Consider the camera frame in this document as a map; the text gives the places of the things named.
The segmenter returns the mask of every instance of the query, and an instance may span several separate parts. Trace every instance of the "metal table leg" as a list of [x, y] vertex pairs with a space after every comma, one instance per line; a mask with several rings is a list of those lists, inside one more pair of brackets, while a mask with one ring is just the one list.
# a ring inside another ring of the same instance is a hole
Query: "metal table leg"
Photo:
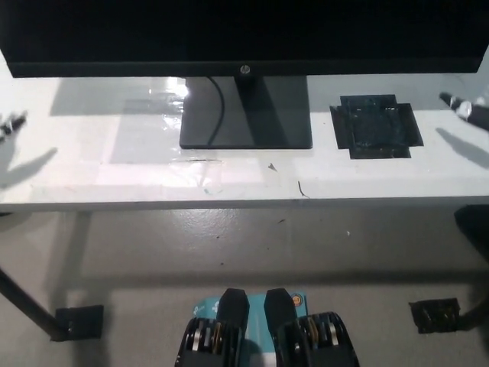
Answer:
[[53, 317], [0, 269], [0, 293], [29, 317], [54, 342], [100, 339], [102, 336], [102, 305], [60, 308]]

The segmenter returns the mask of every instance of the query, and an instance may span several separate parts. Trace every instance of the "monitor base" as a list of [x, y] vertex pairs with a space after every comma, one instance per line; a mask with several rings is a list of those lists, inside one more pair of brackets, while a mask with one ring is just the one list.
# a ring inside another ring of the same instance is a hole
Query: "monitor base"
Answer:
[[188, 78], [180, 147], [310, 149], [305, 76]]

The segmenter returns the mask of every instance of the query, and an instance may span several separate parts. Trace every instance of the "black monitor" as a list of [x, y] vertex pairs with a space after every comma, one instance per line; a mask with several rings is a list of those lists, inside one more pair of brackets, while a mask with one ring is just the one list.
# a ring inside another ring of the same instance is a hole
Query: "black monitor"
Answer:
[[473, 73], [488, 44], [487, 0], [0, 1], [14, 77], [189, 78], [184, 148], [311, 148], [306, 75]]

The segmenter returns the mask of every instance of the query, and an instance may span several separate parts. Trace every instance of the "concrete floor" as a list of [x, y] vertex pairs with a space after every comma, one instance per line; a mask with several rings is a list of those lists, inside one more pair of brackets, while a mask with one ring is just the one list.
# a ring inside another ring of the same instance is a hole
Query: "concrete floor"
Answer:
[[193, 305], [227, 287], [305, 291], [345, 321], [362, 366], [482, 366], [489, 325], [417, 334], [408, 303], [489, 294], [455, 208], [15, 214], [0, 265], [50, 310], [103, 303], [101, 341], [50, 343], [0, 297], [0, 365], [173, 366]]

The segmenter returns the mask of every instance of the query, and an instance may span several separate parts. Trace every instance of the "white desk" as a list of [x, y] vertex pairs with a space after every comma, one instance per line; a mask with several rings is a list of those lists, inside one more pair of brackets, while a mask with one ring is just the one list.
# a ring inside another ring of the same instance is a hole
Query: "white desk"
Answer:
[[[183, 80], [14, 80], [0, 57], [0, 112], [28, 111], [18, 137], [0, 145], [0, 212], [489, 203], [489, 137], [438, 100], [441, 91], [476, 99], [488, 83], [489, 54], [478, 74], [311, 76], [311, 151], [182, 151], [179, 117], [147, 111]], [[362, 94], [411, 103], [424, 147], [386, 160], [337, 149], [329, 106]]]

